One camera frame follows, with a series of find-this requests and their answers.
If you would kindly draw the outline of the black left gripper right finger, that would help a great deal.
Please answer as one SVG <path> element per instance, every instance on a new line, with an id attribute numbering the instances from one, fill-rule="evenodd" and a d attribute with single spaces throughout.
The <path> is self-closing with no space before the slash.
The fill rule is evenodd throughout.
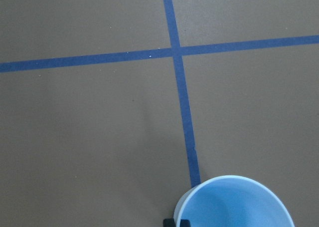
<path id="1" fill-rule="evenodd" d="M 190 221 L 189 220 L 180 220 L 180 227 L 190 227 Z"/>

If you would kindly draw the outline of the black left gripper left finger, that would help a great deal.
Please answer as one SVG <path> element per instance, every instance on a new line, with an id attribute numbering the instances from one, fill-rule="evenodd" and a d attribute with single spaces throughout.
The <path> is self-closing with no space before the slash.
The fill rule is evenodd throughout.
<path id="1" fill-rule="evenodd" d="M 164 219 L 163 220 L 163 227 L 175 227 L 174 219 Z"/>

